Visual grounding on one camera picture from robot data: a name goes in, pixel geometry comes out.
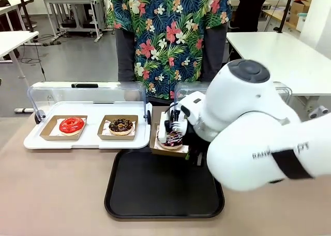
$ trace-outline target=black handle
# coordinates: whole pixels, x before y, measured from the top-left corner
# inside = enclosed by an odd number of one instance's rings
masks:
[[[95,89],[95,88],[97,88],[97,87],[99,87],[98,86],[98,84],[97,83],[73,83],[72,85],[71,85],[71,87],[72,88],[85,88],[85,89],[88,89],[88,88],[92,88],[92,89]]]

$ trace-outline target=hawaiian shirt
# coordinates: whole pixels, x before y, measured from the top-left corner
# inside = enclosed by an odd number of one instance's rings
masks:
[[[231,17],[230,0],[110,0],[110,7],[113,26],[135,34],[137,81],[163,99],[173,98],[177,82],[198,80],[204,31]]]

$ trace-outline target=shirt sleeve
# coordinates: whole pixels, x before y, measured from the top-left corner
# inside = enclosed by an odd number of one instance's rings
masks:
[[[206,14],[206,29],[225,24],[231,20],[230,0],[209,0]]]
[[[129,0],[109,0],[108,24],[115,29],[133,32]]]

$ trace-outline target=black serving tray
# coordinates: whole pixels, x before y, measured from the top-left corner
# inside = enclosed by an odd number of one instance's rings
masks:
[[[147,147],[117,154],[104,206],[116,218],[211,218],[223,210],[224,195],[206,164]]]

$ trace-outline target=transparent lid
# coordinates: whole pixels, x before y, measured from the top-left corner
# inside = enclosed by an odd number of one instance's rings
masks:
[[[205,94],[209,84],[210,82],[179,82],[175,87],[175,102],[195,91]],[[281,98],[288,104],[292,97],[292,90],[281,82],[274,82],[274,85]]]
[[[146,118],[146,90],[139,82],[38,82],[27,91],[39,121],[61,103],[134,104]]]

